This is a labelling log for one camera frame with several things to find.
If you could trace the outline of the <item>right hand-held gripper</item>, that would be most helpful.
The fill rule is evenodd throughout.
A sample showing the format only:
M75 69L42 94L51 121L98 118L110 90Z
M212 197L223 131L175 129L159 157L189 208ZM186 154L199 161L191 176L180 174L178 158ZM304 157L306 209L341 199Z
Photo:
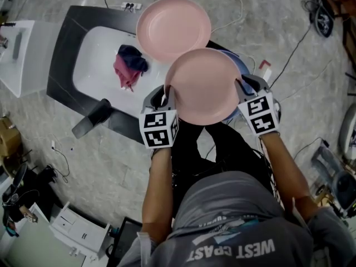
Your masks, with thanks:
M279 129L281 107L273 97L267 82L256 75L242 75L242 80L251 86L248 93L240 80L235 81L239 97L238 109L254 135L264 135Z

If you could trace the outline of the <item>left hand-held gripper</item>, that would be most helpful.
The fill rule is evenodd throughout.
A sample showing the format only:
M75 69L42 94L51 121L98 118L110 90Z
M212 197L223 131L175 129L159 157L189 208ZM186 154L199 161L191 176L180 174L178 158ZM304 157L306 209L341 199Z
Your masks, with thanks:
M139 126L146 148L173 146L179 130L179 118L172 86L159 86L145 97L139 115Z

